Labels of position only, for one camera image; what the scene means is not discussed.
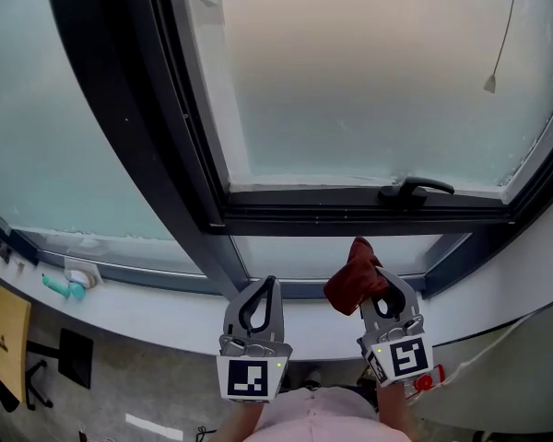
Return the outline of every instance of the teal object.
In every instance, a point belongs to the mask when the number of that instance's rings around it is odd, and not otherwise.
[[[70,289],[68,286],[59,284],[49,278],[47,275],[43,276],[43,284],[47,286],[48,288],[52,289],[54,292],[59,293],[62,297],[69,298],[70,297]]]
[[[81,284],[77,284],[76,282],[70,282],[70,291],[72,292],[72,295],[74,295],[75,299],[82,299],[84,295],[86,294],[86,289]]]

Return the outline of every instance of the white cable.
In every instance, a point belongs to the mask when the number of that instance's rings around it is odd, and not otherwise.
[[[49,433],[49,435],[51,437],[53,437],[55,440],[57,440],[57,442],[62,442],[60,439],[58,439],[52,431],[49,430],[49,427],[47,427],[47,425],[43,425],[43,428]]]
[[[510,328],[505,333],[503,333],[498,339],[496,339],[493,343],[491,343],[485,349],[483,349],[479,354],[477,354],[472,359],[467,360],[466,362],[460,363],[459,366],[454,370],[454,372],[451,375],[449,375],[449,377],[447,377],[442,383],[439,383],[438,385],[430,388],[429,390],[421,391],[418,396],[416,396],[412,401],[410,401],[409,405],[411,406],[412,404],[416,403],[416,401],[418,401],[422,397],[422,395],[424,395],[426,393],[430,393],[433,390],[436,390],[436,389],[441,388],[441,387],[445,387],[445,386],[450,385],[451,383],[453,383],[456,380],[456,378],[458,377],[458,375],[461,373],[461,370],[463,370],[464,368],[467,368],[468,366],[473,365],[477,360],[479,360],[487,352],[489,352],[491,349],[493,349],[498,344],[500,344],[504,339],[506,339],[506,337],[508,337],[510,334],[512,334],[516,330],[516,328],[518,328],[526,320],[533,317],[537,312],[538,311],[534,311],[530,314],[527,314],[526,316],[522,316],[519,320],[514,322],[514,324],[512,326],[510,326]]]

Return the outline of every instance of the window frame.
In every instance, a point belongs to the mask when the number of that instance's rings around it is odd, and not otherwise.
[[[393,208],[378,200],[381,187],[229,192],[211,110],[201,101],[205,82],[196,76],[201,73],[189,22],[173,11],[184,1],[50,1],[102,131],[204,274],[99,263],[104,278],[232,299],[257,277],[247,273],[231,236],[467,234],[425,273],[405,277],[423,297],[432,297],[494,257],[553,202],[553,148],[509,204],[429,192],[421,208]],[[34,263],[63,266],[65,256],[37,250],[17,231],[0,233],[4,243]],[[324,298],[324,282],[283,280],[283,296]]]

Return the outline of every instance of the frosted glass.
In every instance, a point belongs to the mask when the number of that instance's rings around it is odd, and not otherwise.
[[[0,0],[0,216],[45,236],[159,239],[173,242],[175,258],[182,250],[92,115],[49,0]]]
[[[385,268],[424,273],[424,255],[441,236],[366,238]],[[330,278],[348,259],[354,238],[271,238],[238,236],[234,242],[251,277]]]
[[[79,259],[156,271],[201,273],[175,240],[38,232],[27,232],[27,236],[39,249]]]
[[[190,0],[232,183],[503,187],[553,111],[553,0],[515,0],[483,89],[511,1]]]

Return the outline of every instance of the window handle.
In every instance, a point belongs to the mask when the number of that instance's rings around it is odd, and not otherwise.
[[[379,201],[398,208],[419,208],[428,197],[428,192],[422,187],[454,194],[454,188],[448,183],[420,177],[407,177],[401,185],[381,187],[378,195]]]

